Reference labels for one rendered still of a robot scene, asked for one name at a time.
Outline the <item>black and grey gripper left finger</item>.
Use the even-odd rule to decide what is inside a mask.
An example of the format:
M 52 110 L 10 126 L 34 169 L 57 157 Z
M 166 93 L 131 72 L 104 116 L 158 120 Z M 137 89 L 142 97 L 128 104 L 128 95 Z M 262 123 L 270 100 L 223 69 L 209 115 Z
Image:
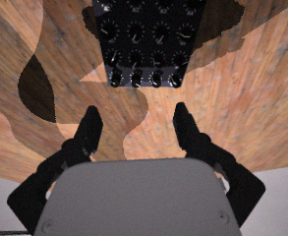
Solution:
M 97 107 L 90 105 L 76 134 L 66 140 L 61 149 L 43 160 L 8 197 L 7 205 L 33 236 L 46 204 L 46 193 L 61 173 L 76 164 L 91 161 L 98 148 L 103 122 Z

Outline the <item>black knob box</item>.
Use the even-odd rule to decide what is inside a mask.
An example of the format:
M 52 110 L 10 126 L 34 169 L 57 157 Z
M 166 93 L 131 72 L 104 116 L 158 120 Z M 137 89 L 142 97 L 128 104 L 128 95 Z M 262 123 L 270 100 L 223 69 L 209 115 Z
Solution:
M 91 1 L 109 87 L 182 86 L 207 0 Z

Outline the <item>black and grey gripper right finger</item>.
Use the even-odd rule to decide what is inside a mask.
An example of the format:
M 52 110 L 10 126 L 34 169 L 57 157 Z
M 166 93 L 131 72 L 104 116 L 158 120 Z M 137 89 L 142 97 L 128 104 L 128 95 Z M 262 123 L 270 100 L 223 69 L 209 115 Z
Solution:
M 230 189 L 226 196 L 241 228 L 264 194 L 264 184 L 238 163 L 232 153 L 212 143 L 209 135 L 200 132 L 185 102 L 176 103 L 172 122 L 179 147 L 186 152 L 185 157 L 206 162 L 228 182 Z

